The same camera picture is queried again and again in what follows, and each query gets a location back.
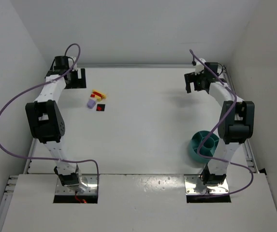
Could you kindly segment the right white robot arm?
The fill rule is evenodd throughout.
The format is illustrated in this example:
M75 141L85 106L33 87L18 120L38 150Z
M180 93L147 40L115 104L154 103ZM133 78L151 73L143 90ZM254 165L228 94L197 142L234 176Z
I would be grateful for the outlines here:
M218 64L194 58L195 71L184 75L187 93L205 91L221 106L219 121L211 131L195 133L188 145L193 160L205 164L200 174L204 185L217 186L227 176L236 150L253 135L255 104L238 97L220 78Z

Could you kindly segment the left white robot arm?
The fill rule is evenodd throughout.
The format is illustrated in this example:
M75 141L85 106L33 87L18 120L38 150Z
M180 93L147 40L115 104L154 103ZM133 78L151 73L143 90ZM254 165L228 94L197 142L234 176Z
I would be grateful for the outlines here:
M62 186L75 192L87 190L78 164L70 163L65 146L65 122L58 108L58 100L64 89L86 88L84 71L77 68L76 57L56 56L52 68L45 77L45 85L39 96L25 106L30 132L43 144L54 158L55 174Z

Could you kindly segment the red lego piece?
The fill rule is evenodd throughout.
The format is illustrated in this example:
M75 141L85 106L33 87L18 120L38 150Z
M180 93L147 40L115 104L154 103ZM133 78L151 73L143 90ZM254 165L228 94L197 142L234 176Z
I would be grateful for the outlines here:
M93 91L90 95L92 98L103 98L102 94L96 92L96 91Z

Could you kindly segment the yellow lego piece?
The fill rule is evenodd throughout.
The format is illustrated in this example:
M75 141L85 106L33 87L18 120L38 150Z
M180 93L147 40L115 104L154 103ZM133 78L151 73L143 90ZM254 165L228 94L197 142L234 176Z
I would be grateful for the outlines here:
M100 92L98 90L95 90L95 89L92 90L92 94L94 94L96 96L99 96L102 99L106 99L107 98L106 94L104 94L104 93L102 93L102 92Z

